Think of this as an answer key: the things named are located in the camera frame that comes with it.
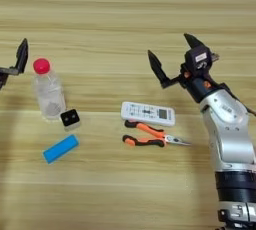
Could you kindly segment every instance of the remote control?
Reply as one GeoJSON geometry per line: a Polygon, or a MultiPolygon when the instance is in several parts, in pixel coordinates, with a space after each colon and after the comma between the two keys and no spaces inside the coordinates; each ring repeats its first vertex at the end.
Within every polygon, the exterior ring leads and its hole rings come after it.
{"type": "Polygon", "coordinates": [[[175,124],[175,112],[170,107],[161,107],[133,102],[123,102],[121,117],[124,120],[134,120],[173,126],[175,124]]]}

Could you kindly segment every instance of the blue rectangular block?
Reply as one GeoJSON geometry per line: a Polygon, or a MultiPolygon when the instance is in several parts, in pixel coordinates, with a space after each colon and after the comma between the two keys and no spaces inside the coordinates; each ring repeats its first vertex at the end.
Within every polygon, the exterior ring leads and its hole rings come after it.
{"type": "Polygon", "coordinates": [[[52,163],[68,151],[78,146],[79,142],[75,135],[70,135],[56,145],[43,152],[44,158],[48,163],[52,163]]]}

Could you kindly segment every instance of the wooden table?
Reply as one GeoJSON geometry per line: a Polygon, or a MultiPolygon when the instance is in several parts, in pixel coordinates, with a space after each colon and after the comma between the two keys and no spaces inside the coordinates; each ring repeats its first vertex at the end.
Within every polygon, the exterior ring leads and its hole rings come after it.
{"type": "MultiPolygon", "coordinates": [[[[256,0],[0,0],[1,66],[26,37],[26,73],[10,77],[0,99],[1,230],[214,229],[218,206],[208,135],[180,86],[162,90],[147,50],[174,77],[196,35],[221,55],[211,71],[256,108],[256,0]],[[48,165],[42,152],[69,133],[47,123],[32,90],[32,63],[49,58],[68,108],[82,126],[80,146],[48,165]],[[130,148],[123,101],[171,106],[169,133],[192,147],[130,148]]],[[[250,134],[256,141],[256,120],[250,134]]]]}

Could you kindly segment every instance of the plastic bottle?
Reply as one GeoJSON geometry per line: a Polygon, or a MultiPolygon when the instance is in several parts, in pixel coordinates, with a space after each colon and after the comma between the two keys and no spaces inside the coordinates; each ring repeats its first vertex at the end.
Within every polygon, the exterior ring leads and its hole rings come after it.
{"type": "Polygon", "coordinates": [[[48,120],[58,119],[66,111],[61,82],[47,59],[39,58],[33,66],[36,72],[34,89],[42,115],[48,120]]]}

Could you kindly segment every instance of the pliers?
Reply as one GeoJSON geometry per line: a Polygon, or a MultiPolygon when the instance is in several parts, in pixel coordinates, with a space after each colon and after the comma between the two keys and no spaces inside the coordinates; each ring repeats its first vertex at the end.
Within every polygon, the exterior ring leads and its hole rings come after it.
{"type": "Polygon", "coordinates": [[[148,146],[148,145],[156,145],[159,147],[165,147],[168,143],[170,144],[177,144],[177,145],[183,145],[183,146],[189,146],[190,143],[187,143],[183,141],[180,138],[167,135],[164,130],[160,129],[154,129],[145,123],[142,122],[136,122],[136,121],[129,121],[126,120],[124,125],[127,128],[138,128],[140,130],[143,130],[145,132],[150,133],[151,135],[155,136],[155,139],[148,139],[148,138],[141,138],[136,139],[129,135],[123,136],[123,142],[126,144],[129,144],[130,146],[148,146]]]}

